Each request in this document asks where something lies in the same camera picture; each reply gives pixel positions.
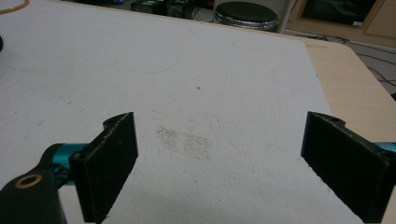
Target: cable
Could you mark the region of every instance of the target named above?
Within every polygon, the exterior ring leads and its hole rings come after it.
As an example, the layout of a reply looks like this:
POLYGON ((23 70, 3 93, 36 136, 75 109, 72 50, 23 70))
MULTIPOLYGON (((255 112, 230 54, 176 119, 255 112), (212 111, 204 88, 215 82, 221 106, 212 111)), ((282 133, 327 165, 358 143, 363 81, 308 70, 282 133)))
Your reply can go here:
POLYGON ((366 47, 366 48, 369 48, 369 49, 380 50, 380 51, 383 51, 383 52, 386 52, 386 53, 396 54, 396 52, 392 52, 392 51, 385 50, 385 49, 378 49, 378 48, 374 48, 374 47, 367 46, 367 45, 363 45, 363 44, 358 44, 358 43, 353 43, 353 42, 347 42, 347 43, 348 43, 348 44, 353 44, 353 45, 362 46, 362 47, 366 47))
POLYGON ((0 10, 0 15, 1 14, 6 14, 6 13, 9 13, 9 12, 13 12, 13 11, 16 11, 16 10, 20 10, 21 8, 27 7, 27 5, 29 5, 29 0, 24 0, 24 2, 22 4, 20 4, 20 5, 18 5, 18 6, 9 7, 9 8, 6 8, 6 9, 1 9, 0 10))
POLYGON ((349 42, 349 40, 348 39, 345 39, 345 38, 343 38, 343 37, 338 37, 338 36, 326 36, 327 37, 327 40, 328 41, 331 41, 331 40, 329 40, 329 38, 330 39, 335 39, 335 40, 339 40, 339 41, 341 41, 342 43, 343 43, 343 45, 345 45, 347 42, 349 42))
POLYGON ((197 13, 198 13, 199 10, 201 10, 201 7, 198 8, 198 9, 194 12, 194 15, 193 15, 192 18, 191 18, 192 21, 194 20, 194 18, 195 18, 195 16, 197 15, 197 13))
POLYGON ((200 21, 201 20, 201 14, 197 13, 197 20, 200 21))
POLYGON ((298 0, 296 0, 296 1, 294 2, 294 5, 293 5, 293 7, 291 8, 290 12, 292 12, 292 11, 294 10, 294 8, 296 7, 297 3, 298 3, 298 0))
POLYGON ((360 56, 364 56, 364 57, 368 57, 368 58, 372 58, 372 59, 376 59, 376 60, 379 60, 379 61, 381 61, 381 62, 384 62, 384 63, 390 63, 390 64, 393 64, 393 65, 396 65, 396 63, 393 63, 393 62, 390 62, 390 61, 387 61, 387 60, 383 60, 383 59, 380 59, 380 58, 376 58, 376 57, 374 57, 374 56, 371 56, 371 55, 367 55, 367 54, 360 54, 360 53, 356 53, 357 55, 360 55, 360 56))
POLYGON ((380 72, 376 71, 374 68, 372 68, 370 66, 367 66, 367 68, 370 69, 370 70, 375 71, 378 75, 380 75, 383 78, 383 80, 378 80, 378 81, 387 82, 388 84, 396 87, 396 84, 391 83, 391 81, 394 81, 394 80, 387 80, 384 76, 382 76, 382 74, 380 72))
POLYGON ((324 35, 323 36, 320 36, 320 35, 297 35, 297 36, 306 37, 306 38, 310 38, 310 39, 316 39, 316 40, 328 41, 324 35))

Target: black cable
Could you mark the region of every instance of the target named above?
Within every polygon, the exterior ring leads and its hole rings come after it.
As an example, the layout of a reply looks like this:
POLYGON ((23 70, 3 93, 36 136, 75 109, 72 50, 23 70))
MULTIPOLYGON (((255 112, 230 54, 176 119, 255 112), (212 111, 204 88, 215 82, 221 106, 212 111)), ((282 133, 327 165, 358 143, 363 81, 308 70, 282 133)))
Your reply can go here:
POLYGON ((396 81, 396 79, 388 79, 388 81, 394 82, 394 81, 396 81))
POLYGON ((324 41, 329 41, 324 35, 297 35, 299 37, 306 37, 310 39, 316 39, 316 40, 324 40, 324 41))
POLYGON ((348 44, 353 44, 353 45, 362 46, 362 47, 366 47, 366 48, 368 48, 368 49, 376 49, 376 50, 380 50, 380 51, 383 51, 383 52, 386 52, 386 53, 396 54, 396 52, 392 52, 392 51, 385 50, 385 49, 378 49, 378 48, 374 48, 374 47, 367 46, 367 45, 363 45, 363 44, 352 43, 352 42, 347 42, 347 43, 348 43, 348 44))
POLYGON ((298 3, 298 0, 296 0, 296 1, 294 2, 294 5, 293 5, 293 7, 291 8, 291 11, 290 11, 290 12, 292 12, 292 11, 294 10, 294 8, 296 7, 297 3, 298 3))
POLYGON ((360 54, 360 53, 356 53, 357 55, 360 55, 360 56, 364 56, 364 57, 368 57, 368 58, 372 58, 372 59, 376 59, 376 60, 379 60, 379 61, 381 61, 381 62, 384 62, 384 63, 390 63, 390 64, 393 64, 393 65, 396 65, 396 63, 393 63, 393 62, 390 62, 390 61, 387 61, 387 60, 383 60, 383 59, 380 59, 380 58, 376 58, 376 57, 374 57, 374 56, 371 56, 371 55, 367 55, 367 54, 360 54))
POLYGON ((194 15, 193 15, 192 18, 191 18, 192 21, 194 20, 194 18, 195 18, 195 16, 197 15, 197 13, 198 13, 199 10, 201 10, 201 7, 198 8, 198 9, 194 12, 194 15))
POLYGON ((327 40, 328 40, 328 41, 330 41, 329 38, 331 38, 331 39, 336 39, 336 40, 342 41, 344 45, 345 45, 347 42, 349 42, 348 39, 345 39, 345 38, 343 38, 343 37, 328 36, 328 35, 327 35, 326 37, 327 37, 327 40))
POLYGON ((384 76, 382 76, 382 74, 378 71, 376 71, 374 68, 370 67, 370 66, 366 66, 368 69, 375 71, 379 76, 381 76, 383 78, 383 80, 379 80, 378 81, 383 81, 383 82, 387 82, 388 84, 396 87, 396 84, 391 83, 392 80, 387 80, 384 76))
POLYGON ((201 14, 197 13, 197 20, 200 21, 201 20, 201 14))

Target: white table surface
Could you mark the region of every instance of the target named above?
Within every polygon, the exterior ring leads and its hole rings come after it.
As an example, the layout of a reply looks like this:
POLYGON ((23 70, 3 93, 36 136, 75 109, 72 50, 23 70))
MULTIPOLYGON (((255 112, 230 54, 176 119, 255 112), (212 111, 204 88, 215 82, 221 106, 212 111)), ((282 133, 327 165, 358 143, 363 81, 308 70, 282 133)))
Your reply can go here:
POLYGON ((51 0, 0 35, 0 186, 134 111, 140 156, 106 223, 361 223, 300 156, 306 112, 331 113, 303 43, 51 0))

